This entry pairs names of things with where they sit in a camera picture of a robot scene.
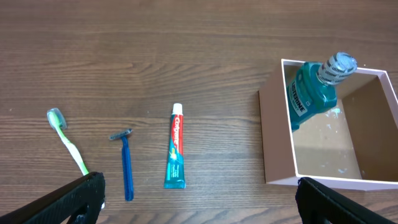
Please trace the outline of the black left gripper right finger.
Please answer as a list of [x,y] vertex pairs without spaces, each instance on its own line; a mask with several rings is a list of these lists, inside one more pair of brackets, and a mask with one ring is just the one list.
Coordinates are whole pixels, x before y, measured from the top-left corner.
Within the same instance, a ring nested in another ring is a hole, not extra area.
[[295,200],[303,224],[394,223],[309,177],[298,180]]

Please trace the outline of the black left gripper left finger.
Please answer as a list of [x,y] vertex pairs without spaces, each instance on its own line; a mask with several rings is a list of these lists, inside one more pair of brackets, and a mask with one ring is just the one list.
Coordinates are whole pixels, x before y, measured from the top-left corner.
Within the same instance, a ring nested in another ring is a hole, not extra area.
[[91,172],[1,217],[1,223],[96,223],[105,199],[105,179]]

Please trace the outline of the teal Listerine mouthwash bottle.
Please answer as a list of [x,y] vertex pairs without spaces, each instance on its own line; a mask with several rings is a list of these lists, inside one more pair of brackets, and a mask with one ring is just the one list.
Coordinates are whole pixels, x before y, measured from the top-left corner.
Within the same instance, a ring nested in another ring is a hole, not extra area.
[[305,62],[287,86],[291,130],[337,104],[336,86],[358,68],[356,59],[337,52],[326,62]]

